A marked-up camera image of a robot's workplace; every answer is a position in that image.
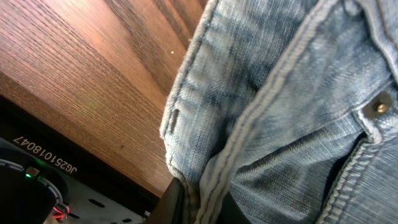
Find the left arm base joint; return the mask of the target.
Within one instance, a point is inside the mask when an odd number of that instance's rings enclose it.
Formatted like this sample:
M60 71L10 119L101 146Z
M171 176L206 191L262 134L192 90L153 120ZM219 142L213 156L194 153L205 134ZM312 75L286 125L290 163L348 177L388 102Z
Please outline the left arm base joint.
M43 162L13 149L1 148L1 223L44 223L69 218L64 178Z

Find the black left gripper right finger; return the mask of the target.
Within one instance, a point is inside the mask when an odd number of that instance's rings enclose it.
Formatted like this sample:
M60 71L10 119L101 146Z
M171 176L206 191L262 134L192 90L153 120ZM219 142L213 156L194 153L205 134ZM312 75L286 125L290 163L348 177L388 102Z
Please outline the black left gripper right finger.
M217 224L251 224L230 192L223 199Z

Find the light blue denim shorts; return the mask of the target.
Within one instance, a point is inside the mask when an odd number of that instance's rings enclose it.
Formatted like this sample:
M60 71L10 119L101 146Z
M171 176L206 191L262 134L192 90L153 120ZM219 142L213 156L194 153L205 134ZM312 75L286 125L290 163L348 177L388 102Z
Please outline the light blue denim shorts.
M397 2L209 1L160 135L183 223L396 223Z

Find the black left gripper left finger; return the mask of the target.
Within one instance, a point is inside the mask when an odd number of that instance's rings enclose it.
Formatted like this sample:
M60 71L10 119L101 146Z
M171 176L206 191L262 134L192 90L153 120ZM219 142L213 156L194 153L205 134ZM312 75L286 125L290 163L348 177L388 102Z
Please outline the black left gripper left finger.
M184 188L173 178L159 203L142 224L182 224Z

